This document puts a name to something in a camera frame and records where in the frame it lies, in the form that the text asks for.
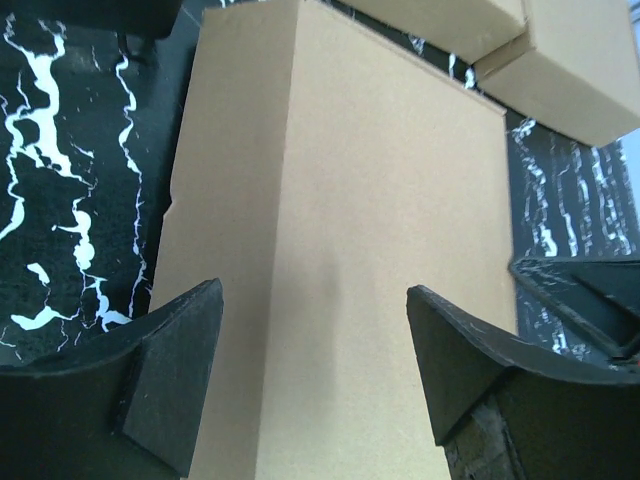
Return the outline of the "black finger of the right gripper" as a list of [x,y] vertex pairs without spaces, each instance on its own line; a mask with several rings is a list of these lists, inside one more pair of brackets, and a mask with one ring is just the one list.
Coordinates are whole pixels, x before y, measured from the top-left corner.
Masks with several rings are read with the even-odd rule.
[[516,282],[613,360],[639,358],[639,257],[526,256]]

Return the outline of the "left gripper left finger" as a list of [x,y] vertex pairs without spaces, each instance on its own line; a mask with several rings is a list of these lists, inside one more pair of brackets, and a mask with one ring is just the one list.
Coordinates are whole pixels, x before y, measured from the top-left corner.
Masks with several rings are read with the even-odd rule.
[[2,477],[187,477],[222,318],[222,284],[207,280],[82,345],[3,366]]

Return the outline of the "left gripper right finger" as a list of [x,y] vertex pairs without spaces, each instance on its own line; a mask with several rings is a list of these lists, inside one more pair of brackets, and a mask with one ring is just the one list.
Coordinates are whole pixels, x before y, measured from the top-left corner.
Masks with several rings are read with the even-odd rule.
[[532,345],[421,285],[406,309],[452,478],[638,478],[638,374]]

